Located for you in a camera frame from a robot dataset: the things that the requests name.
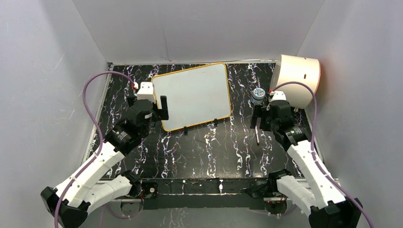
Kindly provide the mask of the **white red marker pen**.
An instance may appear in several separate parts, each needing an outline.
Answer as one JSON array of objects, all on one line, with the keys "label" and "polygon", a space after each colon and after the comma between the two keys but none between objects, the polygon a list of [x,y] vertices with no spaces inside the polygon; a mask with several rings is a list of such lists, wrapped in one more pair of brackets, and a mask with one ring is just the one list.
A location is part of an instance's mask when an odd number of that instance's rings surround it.
[{"label": "white red marker pen", "polygon": [[259,131],[258,131],[257,126],[255,126],[254,131],[255,131],[256,143],[257,143],[257,145],[260,145]]}]

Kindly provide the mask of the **yellow framed whiteboard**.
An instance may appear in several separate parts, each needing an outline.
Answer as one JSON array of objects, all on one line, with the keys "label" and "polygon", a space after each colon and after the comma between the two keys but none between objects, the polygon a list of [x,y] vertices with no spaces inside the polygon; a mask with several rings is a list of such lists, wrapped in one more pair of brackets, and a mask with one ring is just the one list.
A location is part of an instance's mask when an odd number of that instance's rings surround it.
[{"label": "yellow framed whiteboard", "polygon": [[157,75],[151,79],[157,104],[167,98],[166,132],[176,131],[231,115],[227,66],[215,63]]}]

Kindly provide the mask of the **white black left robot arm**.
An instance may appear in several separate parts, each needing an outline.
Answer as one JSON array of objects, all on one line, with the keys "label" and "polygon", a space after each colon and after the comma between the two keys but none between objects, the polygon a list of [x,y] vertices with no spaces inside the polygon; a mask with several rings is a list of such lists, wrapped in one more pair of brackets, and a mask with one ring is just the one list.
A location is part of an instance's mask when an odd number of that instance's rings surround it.
[{"label": "white black left robot arm", "polygon": [[116,163],[123,160],[149,134],[157,121],[168,120],[167,97],[160,97],[161,107],[147,99],[129,99],[126,114],[106,134],[100,145],[71,176],[56,187],[46,187],[40,194],[55,227],[78,228],[95,209],[122,196],[144,196],[142,179],[125,171],[100,186],[96,183]]}]

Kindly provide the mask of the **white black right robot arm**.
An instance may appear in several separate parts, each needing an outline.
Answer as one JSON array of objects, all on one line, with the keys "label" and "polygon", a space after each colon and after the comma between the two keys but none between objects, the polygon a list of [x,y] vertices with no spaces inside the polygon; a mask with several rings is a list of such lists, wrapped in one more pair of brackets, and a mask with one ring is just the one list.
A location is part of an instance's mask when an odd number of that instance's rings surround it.
[{"label": "white black right robot arm", "polygon": [[305,126],[294,124],[292,109],[285,100],[253,108],[250,127],[272,132],[276,141],[296,162],[308,188],[301,185],[286,169],[272,172],[267,183],[249,188],[249,194],[286,196],[307,216],[312,228],[355,228],[361,217],[361,202],[348,198],[326,171],[311,148],[312,136]]}]

